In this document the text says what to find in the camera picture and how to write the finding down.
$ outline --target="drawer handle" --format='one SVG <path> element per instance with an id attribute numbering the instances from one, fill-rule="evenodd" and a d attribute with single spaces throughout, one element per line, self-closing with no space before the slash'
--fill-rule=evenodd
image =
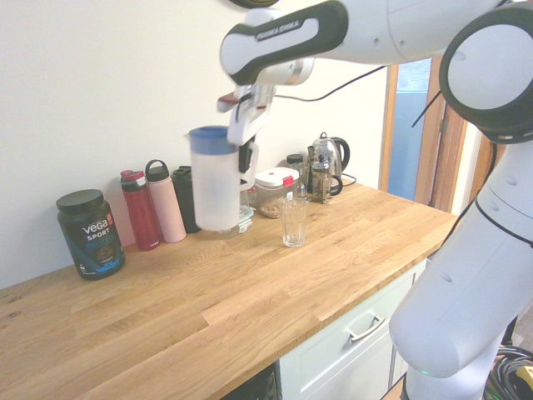
<path id="1" fill-rule="evenodd" d="M 361 333 L 360 335 L 356 335 L 349 328 L 347 328 L 346 331 L 350 333 L 351 342 L 355 343 L 355 342 L 360 341 L 361 339 L 366 338 L 367 336 L 370 336 L 385 322 L 385 320 L 386 320 L 385 317 L 378 317 L 377 315 L 374 315 L 374 319 L 372 319 L 372 322 L 376 322 L 376 323 L 372 325 L 371 327 L 369 327 L 365 332 Z"/>

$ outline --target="wooden door frame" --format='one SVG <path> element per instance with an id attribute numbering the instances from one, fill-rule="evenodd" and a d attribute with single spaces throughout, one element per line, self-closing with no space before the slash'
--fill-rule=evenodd
<path id="1" fill-rule="evenodd" d="M 430 85 L 427 92 L 427 103 L 441 90 L 439 84 L 439 71 L 441 70 L 442 57 L 435 57 L 431 62 Z M 441 142 L 441 121 L 444 119 L 446 101 L 439 96 L 427 110 L 424 117 L 424 130 L 416 176 L 415 201 L 428 205 L 431 201 L 435 183 L 435 171 Z"/>
<path id="2" fill-rule="evenodd" d="M 439 69 L 441 57 L 431 63 L 428 103 L 440 90 Z M 399 67 L 389 67 L 387 79 L 385 127 L 381 147 L 380 190 L 388 191 L 391 175 L 394 117 L 396 111 L 396 88 Z M 456 190 L 459 166 L 466 135 L 467 122 L 449 108 L 447 129 L 441 136 L 441 121 L 444 119 L 446 101 L 439 96 L 424 118 L 421 155 L 416 178 L 415 201 L 432 205 L 450 212 Z"/>
<path id="3" fill-rule="evenodd" d="M 505 144 L 498 144 L 498 149 L 497 149 L 498 153 L 496 154 L 495 165 L 497 165 L 498 162 L 501 160 L 501 156 L 503 156 L 503 153 L 505 150 L 506 150 Z M 469 202 L 474 200 L 474 198 L 477 196 L 477 193 L 483 187 L 483 184 L 485 183 L 485 180 L 489 173 L 491 161 L 492 161 L 491 141 L 489 140 L 487 136 L 481 134 L 480 151 L 477 153 L 476 170 L 474 171 L 474 177 L 472 179 L 472 189 L 470 191 L 470 198 L 468 199 Z"/>

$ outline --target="protein powder tub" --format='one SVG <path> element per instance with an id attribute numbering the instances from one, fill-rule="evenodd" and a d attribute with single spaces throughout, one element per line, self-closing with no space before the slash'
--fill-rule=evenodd
<path id="1" fill-rule="evenodd" d="M 109 203 L 96 189 L 56 201 L 57 220 L 80 277 L 96 281 L 113 275 L 126 258 Z"/>

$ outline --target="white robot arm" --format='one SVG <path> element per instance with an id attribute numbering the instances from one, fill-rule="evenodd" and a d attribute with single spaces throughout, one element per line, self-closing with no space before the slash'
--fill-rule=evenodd
<path id="1" fill-rule="evenodd" d="M 533 298 L 533 4 L 328 1 L 279 17 L 253 10 L 221 47 L 236 82 L 228 140 L 266 122 L 274 87 L 305 81 L 310 56 L 394 64 L 445 49 L 446 101 L 506 154 L 391 320 L 411 400 L 480 400 L 507 324 Z"/>

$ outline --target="doorway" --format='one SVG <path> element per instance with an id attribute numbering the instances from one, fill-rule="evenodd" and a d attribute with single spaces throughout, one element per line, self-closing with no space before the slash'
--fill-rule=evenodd
<path id="1" fill-rule="evenodd" d="M 440 66 L 441 57 L 434 57 L 389 67 L 380 189 L 449 213 L 467 122 L 437 96 Z M 433 98 L 426 115 L 411 127 Z"/>

